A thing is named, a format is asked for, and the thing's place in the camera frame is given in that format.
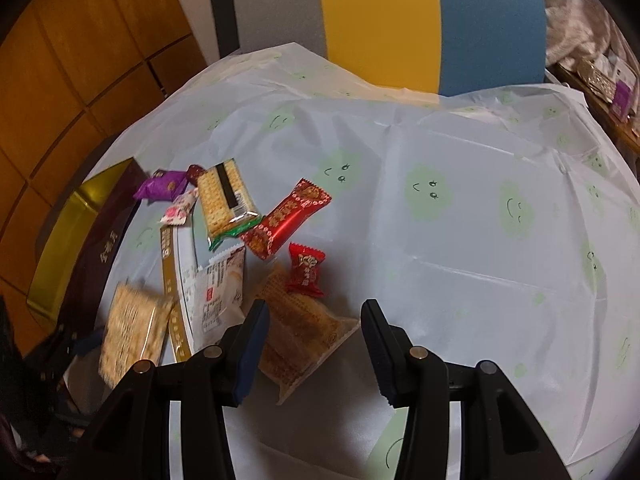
cracker package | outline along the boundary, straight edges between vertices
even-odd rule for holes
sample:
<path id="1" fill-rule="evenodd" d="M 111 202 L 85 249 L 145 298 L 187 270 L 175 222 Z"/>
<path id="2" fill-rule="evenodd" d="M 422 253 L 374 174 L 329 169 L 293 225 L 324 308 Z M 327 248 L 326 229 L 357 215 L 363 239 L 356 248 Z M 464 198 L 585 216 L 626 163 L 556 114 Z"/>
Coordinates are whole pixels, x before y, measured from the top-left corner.
<path id="1" fill-rule="evenodd" d="M 100 352 L 100 375 L 108 387 L 114 388 L 140 359 L 158 365 L 173 304 L 167 296 L 118 284 Z"/>
<path id="2" fill-rule="evenodd" d="M 286 270 L 275 264 L 256 295 L 269 305 L 269 333 L 259 367 L 280 387 L 277 404 L 360 326 L 359 319 L 334 316 L 315 298 L 287 292 L 287 279 Z"/>
<path id="3" fill-rule="evenodd" d="M 262 219 L 232 158 L 201 174 L 198 192 L 210 250 L 218 247 L 224 238 L 237 237 Z"/>

purple package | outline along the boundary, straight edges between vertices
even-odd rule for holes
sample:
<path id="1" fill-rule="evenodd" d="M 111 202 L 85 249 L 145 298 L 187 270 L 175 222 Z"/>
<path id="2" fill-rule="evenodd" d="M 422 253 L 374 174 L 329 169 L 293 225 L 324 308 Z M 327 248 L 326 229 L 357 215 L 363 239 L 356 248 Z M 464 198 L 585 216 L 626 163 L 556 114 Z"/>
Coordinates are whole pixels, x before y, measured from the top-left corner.
<path id="1" fill-rule="evenodd" d="M 624 82 L 618 81 L 616 84 L 616 93 L 613 95 L 611 103 L 611 113 L 620 119 L 620 122 L 626 123 L 631 108 L 631 88 Z"/>
<path id="2" fill-rule="evenodd" d="M 162 200 L 173 202 L 174 199 L 184 193 L 187 187 L 186 171 L 157 170 L 150 178 L 146 179 L 133 198 L 142 200 Z"/>

metal screw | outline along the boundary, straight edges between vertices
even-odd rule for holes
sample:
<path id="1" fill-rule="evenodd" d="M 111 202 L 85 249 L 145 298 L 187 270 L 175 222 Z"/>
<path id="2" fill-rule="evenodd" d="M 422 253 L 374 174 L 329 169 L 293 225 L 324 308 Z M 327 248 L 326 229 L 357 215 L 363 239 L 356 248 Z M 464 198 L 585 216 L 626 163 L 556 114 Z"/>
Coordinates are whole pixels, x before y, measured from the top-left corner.
<path id="1" fill-rule="evenodd" d="M 480 369 L 487 375 L 493 375 L 498 371 L 498 367 L 491 361 L 482 361 L 480 363 Z"/>
<path id="2" fill-rule="evenodd" d="M 216 345 L 207 346 L 204 349 L 203 354 L 204 354 L 204 357 L 206 357 L 207 359 L 215 359 L 222 355 L 222 348 Z"/>
<path id="3" fill-rule="evenodd" d="M 151 361 L 142 359 L 133 365 L 133 371 L 137 374 L 144 374 L 151 370 Z"/>
<path id="4" fill-rule="evenodd" d="M 409 355 L 416 359 L 424 359 L 429 355 L 429 351 L 424 346 L 412 346 L 409 348 Z"/>

snack package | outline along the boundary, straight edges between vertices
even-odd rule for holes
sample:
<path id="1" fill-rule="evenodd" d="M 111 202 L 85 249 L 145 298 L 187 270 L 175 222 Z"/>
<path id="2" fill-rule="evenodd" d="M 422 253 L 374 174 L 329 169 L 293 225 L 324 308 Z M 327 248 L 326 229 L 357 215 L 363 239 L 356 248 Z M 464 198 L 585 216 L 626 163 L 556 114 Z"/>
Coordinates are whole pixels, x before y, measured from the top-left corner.
<path id="1" fill-rule="evenodd" d="M 626 123 L 631 109 L 632 91 L 623 81 L 616 84 L 616 93 L 613 95 L 613 102 L 609 107 L 621 123 Z"/>
<path id="2" fill-rule="evenodd" d="M 185 171 L 157 170 L 133 195 L 136 200 L 147 198 L 173 202 L 176 197 L 187 188 L 187 174 Z"/>
<path id="3" fill-rule="evenodd" d="M 256 295 L 269 305 L 269 333 L 259 368 L 280 387 L 277 404 L 360 326 L 359 319 L 334 316 L 314 298 L 289 294 L 286 281 L 286 270 L 276 264 Z"/>
<path id="4" fill-rule="evenodd" d="M 158 364 L 173 304 L 170 297 L 118 284 L 100 352 L 100 375 L 108 387 L 114 388 L 140 359 Z"/>
<path id="5" fill-rule="evenodd" d="M 302 178 L 276 209 L 240 238 L 258 258 L 266 260 L 282 247 L 307 218 L 329 202 L 331 197 L 327 192 Z"/>
<path id="6" fill-rule="evenodd" d="M 191 164 L 187 168 L 187 180 L 189 181 L 189 184 L 198 187 L 198 177 L 206 172 L 207 170 L 205 170 L 202 166 Z"/>
<path id="7" fill-rule="evenodd" d="M 318 249 L 299 244 L 289 244 L 291 275 L 287 282 L 289 292 L 299 292 L 314 298 L 322 298 L 324 292 L 318 287 L 320 269 L 324 253 Z"/>
<path id="8" fill-rule="evenodd" d="M 240 306 L 245 252 L 244 245 L 231 247 L 198 271 L 194 312 L 190 313 L 193 353 L 216 344 L 227 328 L 244 321 Z"/>
<path id="9" fill-rule="evenodd" d="M 262 219 L 232 158 L 201 174 L 198 190 L 210 250 L 218 247 L 224 238 L 237 237 Z"/>
<path id="10" fill-rule="evenodd" d="M 162 225 L 184 225 L 198 199 L 198 188 L 178 195 L 160 219 Z"/>
<path id="11" fill-rule="evenodd" d="M 160 228 L 162 284 L 164 293 L 174 299 L 174 306 L 172 306 L 169 313 L 169 338 L 171 346 L 174 348 L 175 360 L 179 363 L 191 357 L 191 332 L 188 332 L 189 323 L 186 302 L 184 301 L 184 275 L 186 273 L 182 272 L 180 254 L 176 250 L 179 245 L 177 236 L 185 231 L 188 232 L 190 230 L 177 229 L 167 225 Z M 186 270 L 196 273 L 195 268 L 191 265 L 187 265 Z"/>

red candy wrapper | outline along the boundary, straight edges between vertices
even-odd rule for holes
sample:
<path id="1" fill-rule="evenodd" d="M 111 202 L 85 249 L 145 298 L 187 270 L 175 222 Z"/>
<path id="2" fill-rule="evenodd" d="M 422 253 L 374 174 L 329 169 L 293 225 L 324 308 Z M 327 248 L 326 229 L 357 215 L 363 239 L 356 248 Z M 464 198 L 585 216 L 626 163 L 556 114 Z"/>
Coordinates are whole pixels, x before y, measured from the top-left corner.
<path id="1" fill-rule="evenodd" d="M 299 292 L 314 298 L 322 298 L 324 292 L 318 287 L 324 253 L 318 249 L 299 244 L 289 244 L 291 255 L 291 277 L 287 282 L 289 292 Z"/>
<path id="2" fill-rule="evenodd" d="M 197 164 L 191 164 L 187 168 L 187 180 L 189 181 L 189 184 L 198 187 L 198 177 L 203 173 L 207 173 L 207 170 Z"/>
<path id="3" fill-rule="evenodd" d="M 276 209 L 240 238 L 258 258 L 266 260 L 284 245 L 307 218 L 329 202 L 331 197 L 327 192 L 302 178 Z"/>

